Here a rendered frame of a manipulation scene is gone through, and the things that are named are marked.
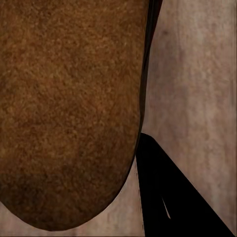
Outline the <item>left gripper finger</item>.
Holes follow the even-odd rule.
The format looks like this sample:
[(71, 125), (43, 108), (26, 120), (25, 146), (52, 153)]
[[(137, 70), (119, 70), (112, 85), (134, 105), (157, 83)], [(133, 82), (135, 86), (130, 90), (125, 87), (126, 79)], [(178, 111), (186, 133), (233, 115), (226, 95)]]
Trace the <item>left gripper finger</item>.
[(234, 237), (153, 137), (135, 156), (145, 237)]

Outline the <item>sandal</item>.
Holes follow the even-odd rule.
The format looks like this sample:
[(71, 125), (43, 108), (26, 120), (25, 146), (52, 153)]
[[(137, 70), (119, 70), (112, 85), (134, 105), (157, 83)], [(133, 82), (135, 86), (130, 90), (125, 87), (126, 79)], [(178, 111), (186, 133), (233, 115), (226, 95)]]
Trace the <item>sandal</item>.
[(163, 0), (0, 0), (0, 201), (46, 231), (107, 208), (130, 173)]

